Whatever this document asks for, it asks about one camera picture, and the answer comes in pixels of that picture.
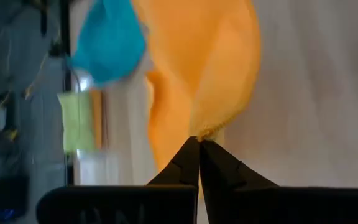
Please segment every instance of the cable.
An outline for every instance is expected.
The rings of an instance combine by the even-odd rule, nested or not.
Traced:
[[[41,5],[40,3],[35,3],[35,7],[39,8],[40,10],[43,10],[45,12],[48,12],[48,7]],[[53,22],[55,23],[55,27],[57,29],[57,35],[56,37],[53,39],[54,42],[59,42],[60,38],[61,38],[61,33],[60,33],[60,26],[58,23],[57,18],[53,15],[53,14],[49,14],[49,18],[51,18],[53,20]],[[44,65],[45,62],[47,61],[49,56],[49,51],[47,53],[45,53],[44,57],[42,58],[42,61],[40,63],[40,67],[39,70],[37,72],[37,75],[35,76],[34,80],[30,83],[30,85],[24,90],[24,99],[27,100],[29,99],[29,97],[32,95],[34,86],[36,86],[37,82],[40,80],[40,78],[42,77],[42,70],[44,69]]]
[[[7,34],[8,34],[8,40],[9,40],[9,45],[8,45],[8,50],[7,50],[7,57],[6,57],[6,76],[8,78],[8,85],[9,85],[9,90],[8,93],[6,93],[5,98],[0,102],[0,108],[3,107],[7,101],[7,99],[9,98],[9,95],[11,94],[12,88],[11,88],[11,84],[9,81],[9,73],[11,72],[11,54],[12,54],[12,38],[11,38],[11,32],[9,30],[9,28],[7,28]]]
[[[49,56],[49,52],[45,53],[44,57],[42,58],[40,67],[38,69],[37,75],[35,76],[34,80],[30,83],[30,85],[24,90],[24,99],[27,100],[30,95],[32,94],[32,90],[34,88],[34,85],[37,83],[39,78],[41,77],[42,70],[44,68],[45,62],[47,61]]]

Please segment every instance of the blue light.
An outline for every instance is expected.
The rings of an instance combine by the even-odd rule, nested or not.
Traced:
[[[10,218],[12,216],[12,214],[13,214],[13,209],[10,209],[8,214],[5,215],[5,219],[7,220],[8,218]]]

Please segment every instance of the black object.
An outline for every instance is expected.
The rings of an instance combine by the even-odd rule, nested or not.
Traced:
[[[279,187],[215,142],[193,137],[148,185],[53,190],[39,202],[37,219],[196,223],[199,167],[209,223],[358,223],[358,189]]]
[[[0,179],[0,223],[26,213],[28,188],[29,178],[25,175]]]
[[[40,9],[40,15],[41,15],[41,36],[45,37],[45,35],[47,34],[47,29],[48,29],[48,18],[47,18],[47,6],[48,6],[48,0],[40,0],[40,5],[41,5],[41,9]]]
[[[59,0],[60,8],[60,32],[61,32],[61,43],[60,43],[60,54],[70,56],[70,1],[69,0]],[[72,91],[71,86],[71,71],[68,68],[68,65],[64,64],[64,81],[63,81],[63,90]],[[74,184],[74,165],[71,155],[65,155],[65,182],[66,185]]]
[[[49,47],[49,56],[53,58],[64,56],[64,53],[62,53],[62,44],[60,43],[60,40],[51,41]]]

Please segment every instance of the white curtain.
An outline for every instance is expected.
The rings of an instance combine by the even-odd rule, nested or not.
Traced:
[[[358,1],[254,4],[262,66],[226,148],[278,184],[358,187]]]

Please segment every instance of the orange fabric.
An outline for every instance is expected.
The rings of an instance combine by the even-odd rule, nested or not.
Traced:
[[[214,139],[242,111],[260,60],[249,0],[133,0],[155,70],[149,138],[162,170],[188,136]]]
[[[93,107],[93,125],[94,125],[94,141],[97,149],[103,146],[102,134],[102,92],[101,90],[92,89],[89,91],[92,99]]]

